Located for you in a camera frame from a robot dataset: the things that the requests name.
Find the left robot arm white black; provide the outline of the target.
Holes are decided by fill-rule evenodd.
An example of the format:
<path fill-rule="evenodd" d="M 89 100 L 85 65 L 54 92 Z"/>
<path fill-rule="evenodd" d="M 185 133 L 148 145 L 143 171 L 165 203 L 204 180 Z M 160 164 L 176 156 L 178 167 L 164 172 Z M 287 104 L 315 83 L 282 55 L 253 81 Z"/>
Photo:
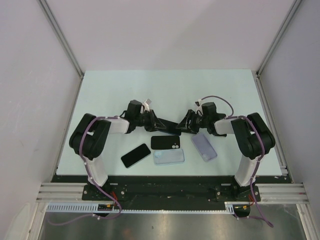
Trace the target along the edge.
<path fill-rule="evenodd" d="M 102 154 L 110 134 L 129 134 L 137 127 L 147 132 L 166 130 L 165 124 L 150 109 L 150 100 L 140 102 L 131 100 L 127 109 L 116 116 L 83 115 L 69 139 L 69 147 L 83 161 L 88 180 L 95 185 L 93 194 L 100 200 L 110 196 L 111 188 L 105 184 L 108 174 L 104 163 L 98 157 Z"/>

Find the light blue phone case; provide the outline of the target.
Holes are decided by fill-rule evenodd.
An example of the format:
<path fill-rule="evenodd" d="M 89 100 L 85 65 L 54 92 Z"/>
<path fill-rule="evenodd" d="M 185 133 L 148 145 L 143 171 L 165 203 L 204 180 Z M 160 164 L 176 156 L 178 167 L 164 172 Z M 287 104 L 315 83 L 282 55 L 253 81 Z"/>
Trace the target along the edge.
<path fill-rule="evenodd" d="M 182 149 L 158 150 L 153 155 L 154 164 L 157 166 L 182 164 L 185 162 L 185 156 Z"/>

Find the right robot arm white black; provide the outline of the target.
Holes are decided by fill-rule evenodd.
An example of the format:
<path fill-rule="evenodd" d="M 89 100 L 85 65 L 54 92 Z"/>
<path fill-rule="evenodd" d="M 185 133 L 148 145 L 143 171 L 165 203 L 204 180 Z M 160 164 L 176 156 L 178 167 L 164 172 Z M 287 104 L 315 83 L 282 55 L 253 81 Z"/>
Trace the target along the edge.
<path fill-rule="evenodd" d="M 197 101 L 196 105 L 197 110 L 189 109 L 176 128 L 190 134 L 206 129 L 215 137 L 235 136 L 242 156 L 230 194 L 235 200 L 242 201 L 249 194 L 248 187 L 255 182 L 263 157 L 275 147 L 275 138 L 257 112 L 247 116 L 227 116 L 217 112 L 214 102 L 201 104 Z"/>

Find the purple phone case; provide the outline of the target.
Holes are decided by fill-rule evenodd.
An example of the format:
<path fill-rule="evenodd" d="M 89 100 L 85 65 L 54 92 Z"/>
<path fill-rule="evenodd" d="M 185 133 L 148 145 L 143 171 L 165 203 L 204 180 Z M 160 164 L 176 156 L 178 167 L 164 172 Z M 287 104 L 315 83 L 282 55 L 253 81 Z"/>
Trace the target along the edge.
<path fill-rule="evenodd" d="M 192 136 L 191 141 L 204 162 L 210 162 L 218 157 L 217 152 L 203 133 Z"/>

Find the black phone case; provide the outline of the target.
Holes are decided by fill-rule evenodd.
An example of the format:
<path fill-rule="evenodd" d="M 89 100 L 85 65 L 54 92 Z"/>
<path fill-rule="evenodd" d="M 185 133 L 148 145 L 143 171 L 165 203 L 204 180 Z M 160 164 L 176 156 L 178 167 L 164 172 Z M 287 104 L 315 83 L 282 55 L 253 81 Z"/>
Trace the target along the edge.
<path fill-rule="evenodd" d="M 180 137 L 177 135 L 152 136 L 150 141 L 152 150 L 172 150 L 179 149 Z"/>

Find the blue-edged black phone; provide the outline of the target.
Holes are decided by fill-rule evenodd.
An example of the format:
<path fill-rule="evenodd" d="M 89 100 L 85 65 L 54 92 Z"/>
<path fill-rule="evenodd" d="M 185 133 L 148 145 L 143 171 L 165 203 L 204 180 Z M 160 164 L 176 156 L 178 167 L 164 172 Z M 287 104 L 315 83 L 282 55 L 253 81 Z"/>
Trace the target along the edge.
<path fill-rule="evenodd" d="M 165 120 L 162 118 L 160 118 L 159 120 L 166 126 L 166 129 L 160 129 L 159 130 L 160 132 L 175 135 L 175 136 L 181 135 L 181 133 L 182 133 L 181 130 L 176 128 L 178 123 L 172 122 L 169 120 Z"/>

